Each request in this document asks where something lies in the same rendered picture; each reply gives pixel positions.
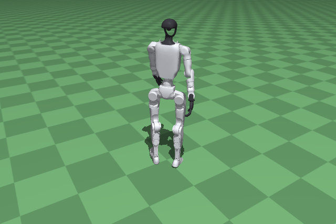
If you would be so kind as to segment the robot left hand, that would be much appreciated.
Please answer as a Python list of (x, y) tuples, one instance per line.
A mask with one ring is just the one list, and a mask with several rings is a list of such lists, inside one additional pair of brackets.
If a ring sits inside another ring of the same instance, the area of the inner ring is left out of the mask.
[(160, 86), (163, 80), (159, 76), (157, 77), (155, 75), (154, 75), (154, 78), (156, 79), (157, 84)]

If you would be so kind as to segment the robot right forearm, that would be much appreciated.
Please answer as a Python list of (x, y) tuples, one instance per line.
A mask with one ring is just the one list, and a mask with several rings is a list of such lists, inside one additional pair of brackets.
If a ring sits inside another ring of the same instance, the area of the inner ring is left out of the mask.
[(195, 94), (194, 94), (194, 70), (191, 70), (191, 78), (186, 79), (187, 82), (187, 92), (188, 92), (188, 98), (190, 94), (193, 94), (193, 98), (195, 98)]

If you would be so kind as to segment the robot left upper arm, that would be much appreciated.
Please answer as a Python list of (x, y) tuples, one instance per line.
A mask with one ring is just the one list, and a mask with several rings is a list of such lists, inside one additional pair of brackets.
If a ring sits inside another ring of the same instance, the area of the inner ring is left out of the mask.
[(151, 42), (148, 47), (147, 51), (149, 54), (150, 66), (155, 67), (155, 45), (157, 42)]

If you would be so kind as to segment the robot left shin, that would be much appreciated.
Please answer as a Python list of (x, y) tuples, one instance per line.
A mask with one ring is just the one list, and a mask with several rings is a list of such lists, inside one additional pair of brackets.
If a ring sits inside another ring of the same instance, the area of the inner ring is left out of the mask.
[(151, 123), (151, 141), (153, 144), (153, 156), (158, 156), (158, 146), (160, 142), (160, 132), (154, 132), (154, 123)]

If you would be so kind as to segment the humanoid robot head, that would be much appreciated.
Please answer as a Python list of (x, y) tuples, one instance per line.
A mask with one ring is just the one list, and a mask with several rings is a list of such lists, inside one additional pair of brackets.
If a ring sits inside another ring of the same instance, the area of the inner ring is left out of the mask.
[[(176, 34), (177, 30), (177, 22), (173, 19), (165, 19), (162, 23), (162, 28), (164, 28), (165, 32), (165, 40), (162, 43), (162, 45), (174, 45), (175, 43), (173, 42), (173, 36)], [(166, 30), (170, 31), (171, 29), (175, 29), (174, 34), (171, 36), (169, 35)]]

